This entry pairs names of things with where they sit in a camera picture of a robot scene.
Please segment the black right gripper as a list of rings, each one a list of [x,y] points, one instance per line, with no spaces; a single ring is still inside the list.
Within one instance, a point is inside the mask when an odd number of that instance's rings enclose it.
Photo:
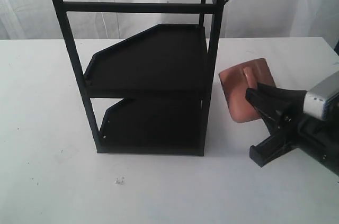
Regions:
[[[245,92],[247,102],[275,130],[258,145],[249,148],[249,157],[259,167],[301,149],[338,175],[338,108],[331,108],[328,120],[321,121],[303,113],[305,90],[281,89],[257,84]]]

